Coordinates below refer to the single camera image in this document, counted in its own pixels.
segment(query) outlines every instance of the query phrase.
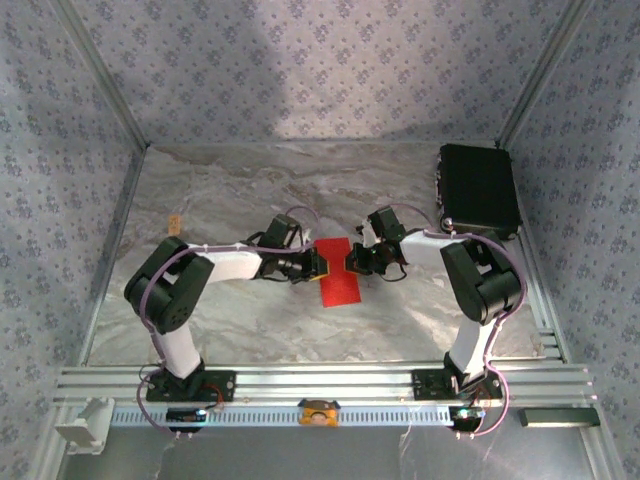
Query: red block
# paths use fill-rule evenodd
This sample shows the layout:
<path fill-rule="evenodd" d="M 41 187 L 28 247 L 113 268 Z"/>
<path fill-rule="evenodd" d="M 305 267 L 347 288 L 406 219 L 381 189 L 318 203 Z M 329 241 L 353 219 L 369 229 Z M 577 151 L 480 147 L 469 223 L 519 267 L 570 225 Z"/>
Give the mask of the red block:
<path fill-rule="evenodd" d="M 337 307 L 360 303 L 360 288 L 355 273 L 344 268 L 345 259 L 351 252 L 348 238 L 321 238 L 316 240 L 318 254 L 327 260 L 329 275 L 320 279 L 320 291 L 324 307 Z"/>

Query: patterned wallpaper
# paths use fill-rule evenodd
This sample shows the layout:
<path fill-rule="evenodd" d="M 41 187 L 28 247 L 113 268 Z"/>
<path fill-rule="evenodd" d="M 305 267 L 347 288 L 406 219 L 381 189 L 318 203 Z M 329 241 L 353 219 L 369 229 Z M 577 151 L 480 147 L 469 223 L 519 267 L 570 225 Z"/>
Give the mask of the patterned wallpaper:
<path fill-rule="evenodd" d="M 640 4 L 596 0 L 511 153 L 574 360 L 640 478 Z"/>
<path fill-rule="evenodd" d="M 82 345 L 133 149 L 47 3 L 0 6 L 0 478 L 25 478 Z"/>
<path fill-rule="evenodd" d="M 565 0 L 76 0 L 151 143 L 493 139 Z"/>

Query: robotic arm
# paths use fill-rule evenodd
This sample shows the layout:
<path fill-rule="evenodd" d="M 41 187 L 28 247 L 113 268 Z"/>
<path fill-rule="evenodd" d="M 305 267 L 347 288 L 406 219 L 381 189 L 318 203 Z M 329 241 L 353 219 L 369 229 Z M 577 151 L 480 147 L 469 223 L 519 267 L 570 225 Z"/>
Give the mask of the robotic arm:
<path fill-rule="evenodd" d="M 363 242 L 355 243 L 347 257 L 346 268 L 352 272 L 384 275 L 392 263 L 403 268 L 444 262 L 458 305 L 468 319 L 445 354 L 444 378 L 450 379 L 447 387 L 455 395 L 473 389 L 488 373 L 484 353 L 496 318 L 513 308 L 521 294 L 511 264 L 475 239 L 434 238 L 421 229 L 407 232 L 391 207 L 369 215 L 357 230 Z M 484 237 L 502 246 L 493 232 Z"/>
<path fill-rule="evenodd" d="M 154 346 L 164 363 L 163 372 L 151 382 L 158 390 L 169 394 L 165 395 L 167 400 L 206 401 L 211 392 L 203 393 L 203 386 L 220 381 L 227 383 L 224 379 L 209 378 L 212 374 L 205 371 L 187 323 L 207 284 L 231 279 L 266 279 L 295 284 L 328 273 L 326 260 L 315 248 L 294 249 L 296 242 L 300 243 L 301 249 L 304 242 L 302 228 L 293 218 L 282 214 L 273 219 L 266 232 L 257 232 L 234 245 L 209 249 L 169 237 L 131 278 L 124 296 L 140 315 L 143 296 L 152 277 L 175 258 L 166 274 L 152 286 L 144 312 L 152 324 Z M 280 278 L 273 276 L 276 272 Z"/>

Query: gray marble surface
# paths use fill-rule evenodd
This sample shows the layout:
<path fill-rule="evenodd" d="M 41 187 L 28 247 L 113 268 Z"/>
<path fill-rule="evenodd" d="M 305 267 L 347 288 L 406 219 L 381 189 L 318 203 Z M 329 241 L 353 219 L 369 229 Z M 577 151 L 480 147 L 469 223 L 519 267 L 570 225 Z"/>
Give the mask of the gray marble surface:
<path fill-rule="evenodd" d="M 440 144 L 285 144 L 150 148 L 140 175 L 108 291 L 98 313 L 92 365 L 155 360 L 148 334 L 123 298 L 127 281 L 182 216 L 181 238 L 229 244 L 265 229 L 287 208 L 319 237 L 357 239 L 354 227 L 377 206 L 406 202 L 435 225 L 434 170 Z M 397 210 L 407 227 L 425 226 Z M 323 308 L 317 282 L 229 281 L 208 285 L 190 319 L 207 363 L 439 360 L 463 315 L 442 269 L 408 268 L 386 283 L 360 277 L 362 303 Z M 498 339 L 500 356 L 541 352 L 529 305 Z"/>

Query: black box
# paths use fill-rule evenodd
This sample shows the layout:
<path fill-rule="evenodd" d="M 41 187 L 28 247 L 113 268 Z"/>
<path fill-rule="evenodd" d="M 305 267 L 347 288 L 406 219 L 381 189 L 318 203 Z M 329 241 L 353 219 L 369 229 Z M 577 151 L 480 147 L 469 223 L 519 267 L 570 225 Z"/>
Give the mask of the black box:
<path fill-rule="evenodd" d="M 522 224 L 511 157 L 505 150 L 447 144 L 436 171 L 440 228 L 515 238 Z"/>

